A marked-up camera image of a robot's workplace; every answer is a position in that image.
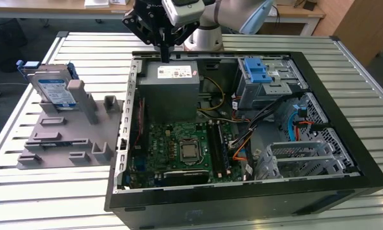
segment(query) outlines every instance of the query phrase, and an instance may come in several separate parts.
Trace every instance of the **sticker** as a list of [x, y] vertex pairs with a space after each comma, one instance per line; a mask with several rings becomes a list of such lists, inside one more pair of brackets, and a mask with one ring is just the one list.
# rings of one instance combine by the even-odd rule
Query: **sticker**
[[271, 75], [275, 75], [275, 76], [280, 76], [279, 71], [269, 71], [269, 74], [271, 74]]
[[239, 102], [232, 102], [233, 109], [239, 110]]
[[191, 78], [192, 66], [162, 66], [159, 67], [159, 78]]
[[67, 90], [67, 83], [63, 79], [39, 80], [42, 90], [51, 102], [58, 107], [75, 107], [78, 102]]
[[248, 173], [251, 175], [253, 175], [253, 168], [252, 168], [252, 166], [249, 164], [245, 165], [245, 170], [248, 171]]

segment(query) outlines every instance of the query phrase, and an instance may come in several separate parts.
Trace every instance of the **ram slot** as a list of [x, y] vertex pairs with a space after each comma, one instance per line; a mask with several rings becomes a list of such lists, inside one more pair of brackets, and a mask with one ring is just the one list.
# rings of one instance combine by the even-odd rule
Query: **ram slot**
[[223, 154], [223, 137], [219, 132], [219, 124], [208, 124], [208, 141], [212, 156], [213, 174], [221, 178], [227, 173]]
[[221, 153], [223, 153], [223, 159], [224, 159], [224, 167], [227, 170], [227, 174], [229, 175], [231, 172], [231, 162], [229, 162], [229, 156], [228, 156], [228, 144], [225, 143], [225, 139], [227, 136], [224, 135], [224, 131], [223, 131], [223, 126], [220, 125], [220, 123], [217, 123], [217, 128], [219, 128], [219, 135], [220, 135], [220, 140], [223, 143], [223, 147], [221, 147]]

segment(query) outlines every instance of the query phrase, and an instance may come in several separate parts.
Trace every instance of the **yellow wire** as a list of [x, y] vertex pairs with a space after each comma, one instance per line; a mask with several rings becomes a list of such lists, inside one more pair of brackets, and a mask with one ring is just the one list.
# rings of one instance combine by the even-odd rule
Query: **yellow wire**
[[215, 106], [215, 107], [212, 107], [212, 108], [197, 109], [199, 111], [208, 111], [208, 110], [217, 109], [220, 106], [223, 106], [224, 100], [225, 100], [224, 90], [223, 90], [223, 88], [220, 87], [220, 85], [216, 83], [216, 81], [215, 81], [212, 78], [205, 77], [205, 79], [208, 79], [208, 80], [217, 86], [217, 88], [220, 89], [220, 91], [223, 92], [223, 102], [221, 102], [217, 106]]

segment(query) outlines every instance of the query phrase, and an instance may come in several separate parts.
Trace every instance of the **black cable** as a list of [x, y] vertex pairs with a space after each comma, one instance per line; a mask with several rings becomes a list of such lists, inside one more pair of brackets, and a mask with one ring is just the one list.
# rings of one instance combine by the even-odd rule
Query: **black cable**
[[280, 15], [280, 11], [279, 11], [279, 8], [273, 5], [273, 7], [276, 8], [277, 10], [277, 19], [276, 19], [276, 26], [275, 26], [275, 31], [272, 34], [275, 34], [275, 32], [277, 31], [279, 29], [279, 26], [280, 26], [280, 22], [281, 22], [281, 15]]
[[[252, 167], [252, 169], [255, 170], [255, 159], [253, 159], [253, 154], [252, 154], [252, 140], [249, 140], [249, 142], [245, 145], [244, 149], [245, 149], [245, 155], [247, 155], [247, 158], [248, 158], [248, 164]], [[248, 172], [247, 172], [247, 180], [248, 181], [255, 180], [253, 174], [251, 174]]]
[[241, 135], [241, 137], [233, 141], [233, 145], [236, 145], [243, 139], [248, 137], [248, 135], [255, 131], [257, 128], [257, 123], [263, 121], [268, 116], [271, 116], [275, 113], [275, 108], [280, 106], [280, 104], [287, 101], [288, 99], [303, 97], [304, 92], [296, 92], [291, 95], [281, 96], [276, 101], [273, 101], [267, 107], [264, 107], [255, 118], [252, 119], [249, 125], [248, 125], [248, 131]]
[[264, 107], [264, 108], [260, 110], [259, 114], [257, 114], [256, 117], [252, 119], [252, 122], [251, 122], [251, 124], [249, 124], [248, 129], [252, 128], [253, 125], [256, 125], [256, 123], [260, 121], [261, 118], [263, 118], [263, 119], [267, 118], [265, 115], [273, 113], [272, 109], [273, 109], [276, 106], [279, 106], [285, 100], [292, 99], [292, 98], [296, 98], [296, 97], [301, 97], [303, 95], [304, 95], [304, 92], [296, 92], [296, 93], [293, 93], [293, 94], [291, 94], [291, 95], [281, 96], [276, 101], [273, 101], [267, 107]]
[[212, 115], [209, 115], [205, 111], [200, 111], [204, 115], [207, 115], [208, 117], [211, 117], [213, 120], [217, 120], [219, 118], [213, 117]]

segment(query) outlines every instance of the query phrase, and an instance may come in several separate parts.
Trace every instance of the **cable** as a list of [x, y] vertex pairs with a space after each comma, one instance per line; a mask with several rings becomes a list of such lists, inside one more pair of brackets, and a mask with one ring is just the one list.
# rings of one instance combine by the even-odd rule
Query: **cable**
[[247, 140], [244, 141], [243, 145], [240, 146], [239, 150], [236, 151], [235, 155], [233, 155], [233, 160], [248, 160], [245, 157], [237, 157], [243, 147], [247, 145], [247, 143], [249, 142], [251, 138], [253, 135], [251, 135]]
[[200, 108], [200, 109], [197, 109], [199, 111], [211, 111], [211, 110], [215, 110], [215, 109], [217, 109], [219, 107], [223, 106], [224, 101], [225, 101], [224, 90], [223, 90], [223, 88], [220, 87], [220, 85], [217, 84], [217, 82], [216, 82], [212, 78], [209, 78], [209, 77], [205, 77], [205, 79], [208, 79], [208, 80], [217, 86], [217, 88], [220, 89], [220, 91], [223, 92], [223, 101], [221, 101], [221, 103], [220, 103], [217, 106], [215, 106], [215, 107], [212, 107], [212, 108]]
[[273, 33], [276, 32], [276, 30], [279, 29], [279, 25], [280, 25], [280, 22], [281, 22], [281, 15], [280, 15], [280, 11], [279, 11], [279, 8], [273, 5], [273, 7], [276, 8], [277, 10], [277, 19], [276, 19], [276, 26], [275, 26], [275, 31]]
[[0, 85], [28, 85], [24, 83], [0, 83]]
[[296, 141], [296, 134], [295, 134], [295, 130], [293, 130], [293, 121], [295, 121], [295, 116], [299, 115], [299, 111], [296, 111], [288, 119], [288, 135], [289, 135], [289, 139], [291, 141]]
[[[316, 122], [313, 122], [313, 121], [301, 121], [301, 122], [299, 122], [299, 124], [315, 124]], [[299, 141], [300, 140], [300, 127], [299, 126], [296, 126], [296, 141]]]
[[[252, 169], [256, 168], [256, 161], [253, 158], [253, 153], [252, 153], [252, 142], [249, 141], [248, 144], [244, 146], [244, 150], [245, 150], [245, 155], [247, 155], [247, 159], [248, 159], [248, 165], [252, 167]], [[255, 180], [253, 174], [247, 170], [247, 180], [252, 181]]]
[[212, 120], [223, 120], [223, 121], [228, 121], [228, 122], [233, 122], [233, 123], [241, 123], [244, 121], [233, 121], [231, 119], [225, 119], [225, 118], [216, 118], [212, 117], [209, 114], [207, 114], [204, 111], [199, 111], [207, 118], [212, 119]]
[[300, 128], [299, 126], [296, 127], [296, 141], [300, 140]]
[[237, 119], [237, 118], [236, 118], [236, 111], [237, 111], [237, 110], [233, 110], [232, 119], [233, 119], [233, 121], [243, 121], [243, 119]]
[[[211, 104], [211, 107], [215, 107], [215, 105], [213, 105], [213, 100], [209, 100], [209, 104]], [[219, 111], [219, 109], [213, 109], [212, 111], [217, 113], [217, 115], [219, 115], [220, 118], [227, 118], [227, 119], [228, 119], [228, 117], [225, 117], [225, 116], [223, 115], [223, 113]]]
[[255, 116], [255, 118], [251, 121], [251, 124], [248, 125], [248, 131], [243, 134], [243, 136], [236, 139], [232, 142], [232, 146], [236, 145], [244, 138], [245, 136], [248, 136], [257, 128], [257, 123], [265, 119], [268, 116], [271, 116], [275, 113], [275, 108], [288, 99], [293, 99], [293, 98], [299, 98], [303, 97], [304, 92], [296, 92], [291, 95], [285, 95], [281, 96], [276, 101], [273, 101], [269, 105], [267, 105], [260, 112], [257, 113], [257, 115]]

